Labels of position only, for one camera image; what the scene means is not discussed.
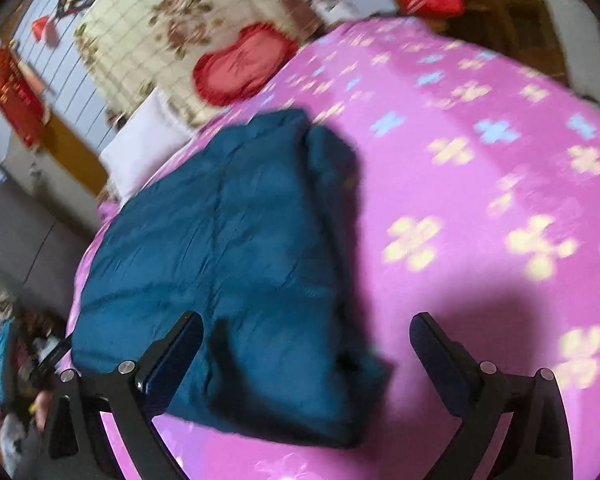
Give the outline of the person's left hand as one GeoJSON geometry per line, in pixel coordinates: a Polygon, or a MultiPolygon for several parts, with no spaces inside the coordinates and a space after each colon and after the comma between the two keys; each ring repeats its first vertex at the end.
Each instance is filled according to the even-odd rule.
{"type": "Polygon", "coordinates": [[[33,419],[36,428],[39,432],[43,432],[46,425],[50,404],[52,403],[54,394],[50,390],[41,391],[35,398],[33,403],[33,419]]]}

